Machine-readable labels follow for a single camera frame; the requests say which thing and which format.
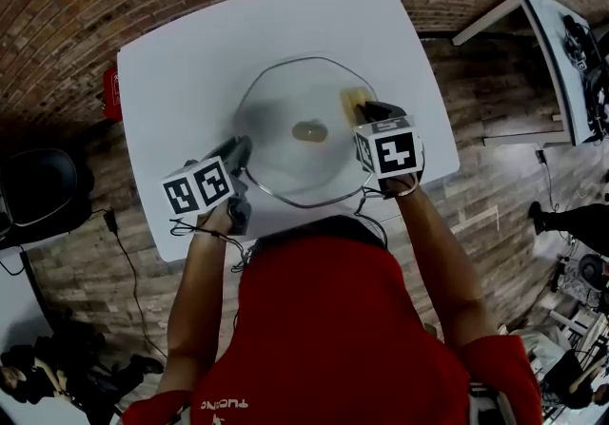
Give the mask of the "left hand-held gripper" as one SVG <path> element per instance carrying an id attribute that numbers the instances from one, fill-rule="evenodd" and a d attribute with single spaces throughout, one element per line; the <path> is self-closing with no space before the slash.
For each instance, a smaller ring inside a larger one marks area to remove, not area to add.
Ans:
<path id="1" fill-rule="evenodd" d="M 247 166 L 252 141 L 244 135 L 234 136 L 214 147 L 208 157 L 186 164 L 161 180 L 161 188 L 175 218 L 209 214 L 227 203 L 231 218 L 230 235 L 246 233 L 251 206 L 246 199 L 247 185 L 226 171 L 223 160 L 236 152 L 236 165 Z"/>

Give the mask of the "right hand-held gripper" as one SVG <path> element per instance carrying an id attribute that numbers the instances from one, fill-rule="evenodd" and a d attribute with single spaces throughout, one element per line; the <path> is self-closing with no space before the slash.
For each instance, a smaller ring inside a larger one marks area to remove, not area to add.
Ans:
<path id="1" fill-rule="evenodd" d="M 357 159 L 376 178 L 386 198 L 408 195 L 423 172 L 423 145 L 412 116 L 378 101 L 356 104 L 353 128 Z"/>

